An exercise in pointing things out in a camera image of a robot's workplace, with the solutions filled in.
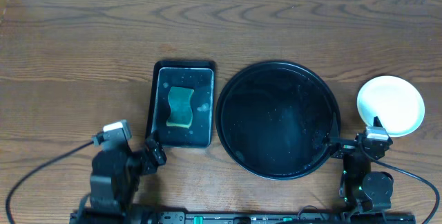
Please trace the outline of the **white plate with M stain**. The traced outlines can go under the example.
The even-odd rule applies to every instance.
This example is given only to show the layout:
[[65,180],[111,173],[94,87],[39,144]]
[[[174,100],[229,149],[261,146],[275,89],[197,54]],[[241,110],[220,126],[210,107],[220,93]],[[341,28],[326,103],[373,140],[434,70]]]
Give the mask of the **white plate with M stain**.
[[408,81],[391,75],[375,77],[358,92],[356,106],[367,126],[378,118],[391,137],[416,131],[425,117],[425,104],[419,91]]

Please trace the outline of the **green yellow sponge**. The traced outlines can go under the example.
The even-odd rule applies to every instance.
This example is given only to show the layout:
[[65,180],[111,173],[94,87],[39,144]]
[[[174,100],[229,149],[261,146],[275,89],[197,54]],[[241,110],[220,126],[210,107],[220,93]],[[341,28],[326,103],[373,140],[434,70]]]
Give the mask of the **green yellow sponge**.
[[181,127],[188,129],[193,122],[191,98],[194,90],[173,86],[168,94],[170,115],[166,121],[168,127]]

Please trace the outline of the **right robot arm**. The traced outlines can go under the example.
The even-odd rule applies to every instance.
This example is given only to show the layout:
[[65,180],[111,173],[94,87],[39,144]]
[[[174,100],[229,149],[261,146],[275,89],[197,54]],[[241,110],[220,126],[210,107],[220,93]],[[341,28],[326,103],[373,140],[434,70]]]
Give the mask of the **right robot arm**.
[[340,217],[348,223],[356,216],[383,214],[392,206],[394,179],[387,172],[372,171],[372,163],[385,155],[392,139],[377,117],[352,140],[341,138],[339,131],[334,116],[325,144],[332,158],[343,161],[339,196],[347,209]]

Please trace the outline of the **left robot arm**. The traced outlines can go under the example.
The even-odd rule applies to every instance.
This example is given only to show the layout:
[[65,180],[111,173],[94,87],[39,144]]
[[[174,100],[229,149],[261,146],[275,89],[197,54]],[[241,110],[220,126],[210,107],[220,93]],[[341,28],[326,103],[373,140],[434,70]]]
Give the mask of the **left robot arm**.
[[154,174],[166,163],[166,154],[156,132],[144,141],[139,151],[132,151],[121,129],[102,131],[93,136],[102,150],[93,158],[90,193],[70,215],[71,223],[157,223],[151,207],[135,205],[133,198],[140,177]]

